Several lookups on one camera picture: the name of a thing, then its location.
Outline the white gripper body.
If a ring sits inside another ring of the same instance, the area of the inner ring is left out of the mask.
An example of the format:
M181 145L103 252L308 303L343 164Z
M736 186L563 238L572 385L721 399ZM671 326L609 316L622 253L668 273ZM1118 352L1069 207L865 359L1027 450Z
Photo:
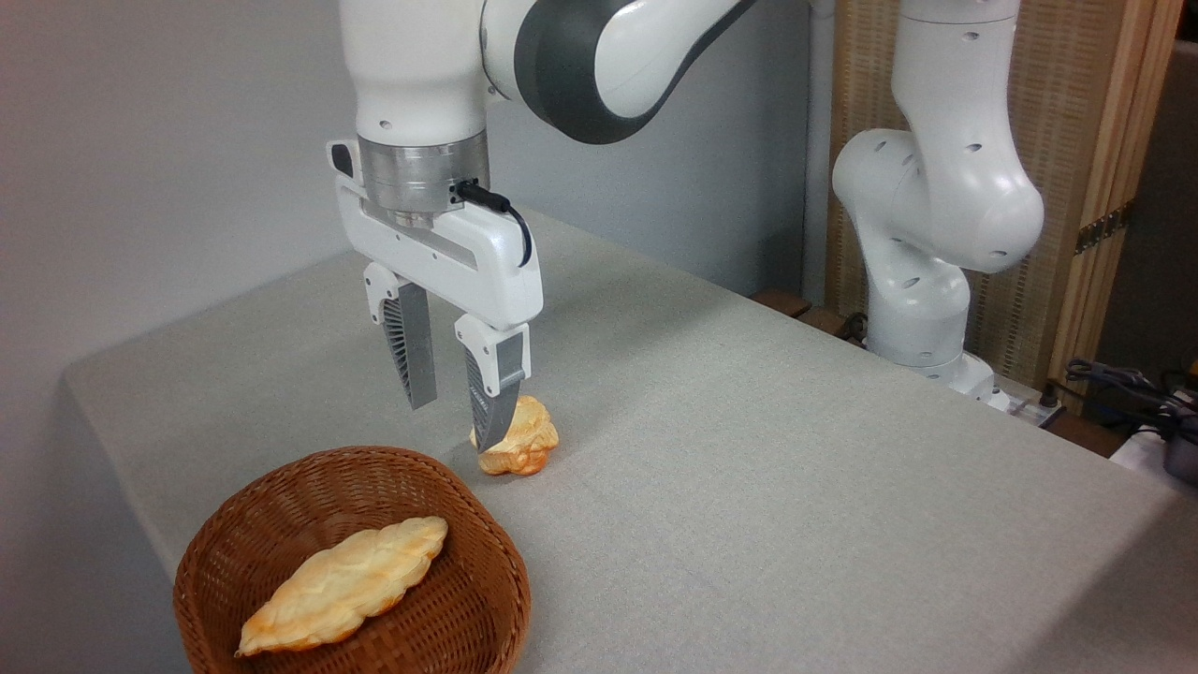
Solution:
M497 330L530 323L544 306L531 236L514 217L459 195L488 189L484 138L432 146L367 139L327 144L347 241L385 266Z

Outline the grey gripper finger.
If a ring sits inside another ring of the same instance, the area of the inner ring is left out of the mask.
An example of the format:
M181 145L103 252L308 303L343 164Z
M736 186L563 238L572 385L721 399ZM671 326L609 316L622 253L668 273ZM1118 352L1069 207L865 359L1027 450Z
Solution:
M388 350L411 408L431 403L437 397L437 387L431 308L425 289L403 280L379 263L367 266L363 283L373 324L385 329Z
M455 321L455 334L465 354L476 451L485 453L504 441L522 379L531 375L528 324L497 330L467 312Z

